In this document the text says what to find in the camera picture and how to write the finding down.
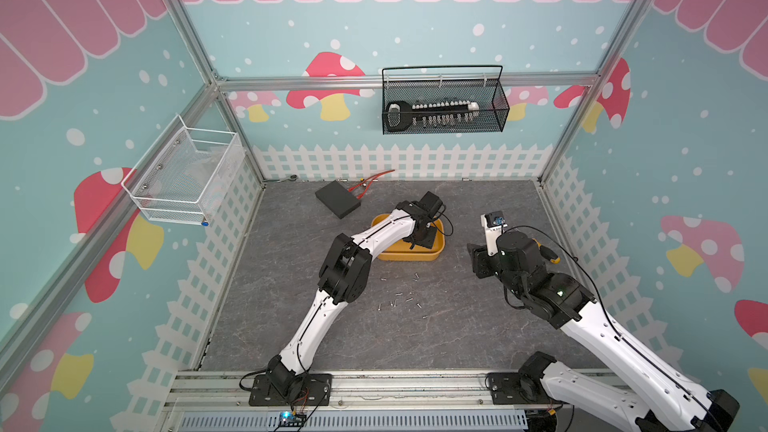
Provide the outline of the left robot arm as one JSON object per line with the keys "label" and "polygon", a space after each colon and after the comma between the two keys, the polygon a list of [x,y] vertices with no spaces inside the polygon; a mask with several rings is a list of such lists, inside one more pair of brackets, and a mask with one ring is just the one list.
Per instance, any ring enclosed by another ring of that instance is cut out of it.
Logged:
{"label": "left robot arm", "polygon": [[286,402],[301,397],[319,345],[341,311],[362,295],[374,259],[399,241],[425,247],[444,211],[443,201],[426,192],[418,201],[398,203],[369,229],[334,239],[319,270],[312,306],[288,344],[266,367],[266,378]]}

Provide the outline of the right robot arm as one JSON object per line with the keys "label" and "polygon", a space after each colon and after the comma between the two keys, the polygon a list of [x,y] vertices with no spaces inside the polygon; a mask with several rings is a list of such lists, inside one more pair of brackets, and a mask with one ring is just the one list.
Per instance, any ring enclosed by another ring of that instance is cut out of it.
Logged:
{"label": "right robot arm", "polygon": [[532,401],[547,396],[581,409],[621,431],[727,431],[740,404],[723,389],[708,390],[637,340],[574,277],[551,272],[557,255],[518,230],[487,229],[484,245],[467,247],[473,273],[495,277],[516,309],[531,312],[575,340],[625,384],[588,377],[544,352],[518,370],[519,389]]}

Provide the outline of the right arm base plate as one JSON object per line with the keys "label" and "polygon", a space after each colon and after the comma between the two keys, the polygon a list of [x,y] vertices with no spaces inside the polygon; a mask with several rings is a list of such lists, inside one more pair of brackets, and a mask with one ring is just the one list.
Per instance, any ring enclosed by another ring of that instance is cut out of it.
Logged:
{"label": "right arm base plate", "polygon": [[564,402],[553,399],[539,379],[518,372],[490,372],[485,375],[485,388],[494,405],[515,405],[559,410]]}

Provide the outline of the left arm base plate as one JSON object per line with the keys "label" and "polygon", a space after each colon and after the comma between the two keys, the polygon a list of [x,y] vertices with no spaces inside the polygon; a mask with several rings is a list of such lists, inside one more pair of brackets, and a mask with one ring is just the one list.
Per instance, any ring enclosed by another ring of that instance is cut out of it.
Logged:
{"label": "left arm base plate", "polygon": [[266,406],[325,406],[329,404],[334,376],[332,374],[303,374],[278,382],[266,374],[254,378],[248,404]]}

